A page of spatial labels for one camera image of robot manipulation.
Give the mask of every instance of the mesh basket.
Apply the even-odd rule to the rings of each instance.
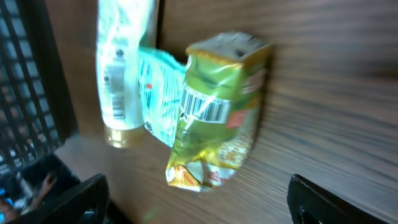
[[[0,1],[0,88],[1,177],[50,154],[66,138],[55,122],[65,109],[56,102],[65,94],[62,103],[70,99],[42,1]]]

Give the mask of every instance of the black plastic grid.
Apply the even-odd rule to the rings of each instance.
[[[0,176],[61,145],[16,0],[0,0]]]

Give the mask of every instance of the plastic package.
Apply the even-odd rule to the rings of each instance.
[[[185,67],[162,50],[140,47],[140,94],[145,127],[173,147]]]
[[[143,134],[138,48],[154,0],[99,0],[96,72],[106,140],[128,147]]]
[[[254,140],[271,45],[228,32],[192,44],[169,185],[196,192],[221,186],[242,166]]]

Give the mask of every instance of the cream tube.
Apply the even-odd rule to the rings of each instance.
[[[153,1],[99,0],[96,73],[105,138],[115,147],[144,134],[139,98],[138,47]]]

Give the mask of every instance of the wooden surface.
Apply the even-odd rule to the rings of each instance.
[[[82,179],[106,174],[134,223],[291,223],[293,173],[398,223],[398,1],[166,0],[160,46],[177,58],[231,29],[276,44],[256,147],[232,180],[202,197],[166,186],[169,150],[153,137],[128,150],[101,140],[96,1],[47,4],[83,136],[58,155]]]

